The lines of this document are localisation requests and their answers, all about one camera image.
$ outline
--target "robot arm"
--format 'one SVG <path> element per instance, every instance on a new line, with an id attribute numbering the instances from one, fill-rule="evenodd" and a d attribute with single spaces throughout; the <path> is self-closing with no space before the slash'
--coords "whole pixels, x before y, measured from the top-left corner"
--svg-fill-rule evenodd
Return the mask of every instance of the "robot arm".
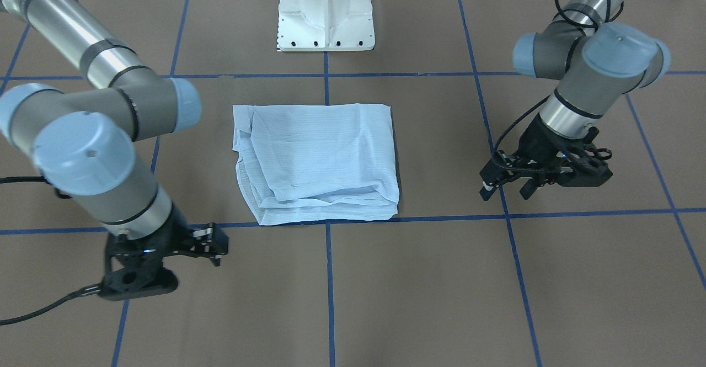
<path id="1" fill-rule="evenodd" d="M 208 257 L 228 238 L 215 224 L 192 231 L 136 155 L 132 142 L 196 125 L 201 99 L 184 79 L 163 79 L 77 0 L 0 0 L 30 23 L 96 90 L 65 94 L 43 84 L 0 98 L 0 130 L 46 180 L 108 229 L 98 295 L 113 301 L 174 291 L 162 258 Z M 113 270 L 113 259 L 124 267 Z"/>
<path id="2" fill-rule="evenodd" d="M 484 200 L 502 184 L 520 178 L 529 178 L 520 190 L 525 199 L 545 184 L 597 187 L 610 179 L 606 160 L 612 155 L 593 145 L 598 135 L 593 125 L 620 95 L 663 76 L 670 61 L 664 43 L 606 20 L 613 4 L 621 1 L 611 0 L 608 7 L 607 0 L 572 0 L 547 30 L 517 42 L 512 60 L 521 75 L 560 82 L 532 109 L 543 105 L 520 136 L 515 153 L 498 148 L 507 131 L 499 138 L 480 172 Z"/>

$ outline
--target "folded towel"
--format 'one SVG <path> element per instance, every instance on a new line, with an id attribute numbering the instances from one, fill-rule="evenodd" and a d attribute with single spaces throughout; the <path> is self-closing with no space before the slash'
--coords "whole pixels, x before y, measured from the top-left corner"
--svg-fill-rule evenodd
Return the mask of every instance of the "folded towel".
<path id="1" fill-rule="evenodd" d="M 385 105 L 234 105 L 240 191 L 261 225 L 376 221 L 397 211 Z"/>

